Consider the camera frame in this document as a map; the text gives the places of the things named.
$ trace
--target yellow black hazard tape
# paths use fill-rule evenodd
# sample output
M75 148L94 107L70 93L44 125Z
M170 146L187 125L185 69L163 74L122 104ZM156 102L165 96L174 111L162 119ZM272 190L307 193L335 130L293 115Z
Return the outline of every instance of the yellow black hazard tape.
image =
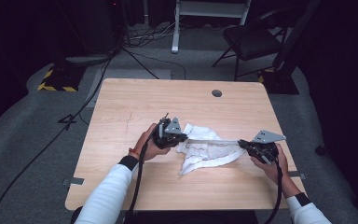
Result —
M51 66L37 89L39 91L78 91L78 85L85 71L86 67L60 70Z

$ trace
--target black cuff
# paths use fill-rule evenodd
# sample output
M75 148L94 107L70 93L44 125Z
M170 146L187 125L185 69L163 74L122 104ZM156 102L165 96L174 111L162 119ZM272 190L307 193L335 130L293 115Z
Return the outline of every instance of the black cuff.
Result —
M309 203L311 203L310 199L307 197L307 195L305 195L304 192L301 192L299 194L296 195L296 198L298 200L298 202L301 204L301 206L305 206Z
M138 160L133 156L125 156L118 164L127 166L131 171L138 164Z

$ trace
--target black cable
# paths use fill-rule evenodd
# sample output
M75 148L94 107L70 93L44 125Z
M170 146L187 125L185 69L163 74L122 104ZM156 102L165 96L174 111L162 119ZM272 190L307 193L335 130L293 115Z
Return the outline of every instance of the black cable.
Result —
M277 196L277 202L275 203L274 209L272 210L271 215L269 216L268 220L266 221L266 224L269 224L272 219L275 218L275 215L278 212L279 205L281 204L281 198L282 198L282 168L279 166L278 159L275 160L275 163L277 165L278 170L278 196Z
M148 142L150 139L152 139L153 133L156 131L157 127L161 124L161 121L156 125L156 127L153 129L153 131L149 134L149 136L146 139L146 142L142 146L141 154L139 156L139 167L138 167L138 177L136 179L136 185L135 185L135 191L133 193L132 202L129 211L126 214L126 217L124 219L124 223L128 223L133 216L133 208L135 207L136 198L138 197L139 188L141 186L141 178L142 178L142 171L144 168L144 159L145 159L145 153L148 147Z
M97 92L97 90L99 89L102 81L103 81L103 77L104 74L106 72L106 68L107 66L110 64L110 62L112 61L114 55L111 56L111 58L109 59L109 61L105 64L105 68L103 70L103 73L101 74L101 78L97 84L97 87L95 88L94 92L92 93L92 95L89 97L89 99L87 99L87 101L80 107L80 109L75 113L74 116L72 116L68 123L65 124L65 126L48 142L47 145L45 145L45 147L36 155L34 156L34 158L27 163L27 165L22 168L22 170L16 175L16 177L14 177L14 179L10 182L10 184L7 186L7 188L5 189L4 193L1 195L0 197L0 203L3 201L3 199L5 198L6 194L8 193L8 191L11 189L11 187L14 185L14 183L21 177L21 175L34 163L34 161L36 161L36 159L38 159L40 157L40 155L42 155L47 149L48 147L63 133L63 131L66 130L66 128L72 123L72 121L81 113L81 111L89 104L89 102L91 101L92 97L95 95L95 93Z
M130 54L130 56L133 58L133 59L135 59L135 61L138 63L138 64L140 64L148 73L150 73L153 77L155 77L156 79L159 79L159 77L157 77L152 71L150 71L148 68L146 68L141 62L139 62L139 60L135 57L135 56L133 56L132 55L132 53L131 52L129 52L129 51L127 51L126 49L124 49L124 48L122 48L124 51L126 51L127 53L129 53Z
M144 58L146 58L146 59L156 60L156 61L162 62L162 63L172 63L172 64L176 64L176 65L182 67L182 69L183 69L183 71L184 71L184 73L185 73L185 80L186 80L186 69L185 69L181 64L179 64L179 63L173 63L173 62L168 62L168 61L164 61L164 60L160 60L160 59L156 59L156 58L147 57L147 56L144 56L143 54L140 54L140 53L131 52L131 54L139 55L139 56L144 57Z
M81 117L81 113L79 114L79 117L80 117L80 119L81 119L85 124L90 125L88 122L86 122L86 121Z
M173 35L173 33L170 33L170 31L172 29L173 29L172 27L167 27L165 29L162 29L162 32L160 34L156 34L156 31L154 31L152 34L149 34L149 35L145 35L145 34L140 35L141 38L139 38L139 41L137 44L124 43L124 46L128 47L128 48L144 47L154 40L160 40L160 39L165 38L167 35Z

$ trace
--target white cloth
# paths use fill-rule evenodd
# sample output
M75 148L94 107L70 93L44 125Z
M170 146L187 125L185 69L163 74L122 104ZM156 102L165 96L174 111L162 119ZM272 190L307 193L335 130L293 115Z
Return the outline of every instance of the white cloth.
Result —
M195 144L191 140L222 140L215 131L207 127L187 124L183 133L188 139L179 143L177 152L185 153L185 161L180 175L201 167L215 167L235 161L245 150L238 144Z

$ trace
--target metal bracket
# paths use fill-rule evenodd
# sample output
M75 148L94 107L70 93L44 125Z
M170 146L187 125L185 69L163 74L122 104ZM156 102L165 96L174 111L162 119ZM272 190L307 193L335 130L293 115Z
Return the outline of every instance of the metal bracket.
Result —
M289 171L289 175L291 177L299 176L301 179L308 179L308 177L305 174L301 174L299 171Z
M71 187L71 185L83 185L84 178L77 178L77 177L70 177L70 178L64 178L61 182L62 185Z
M266 130L260 131L253 139L253 141L257 143L271 143L281 140L286 140L286 136L272 133Z

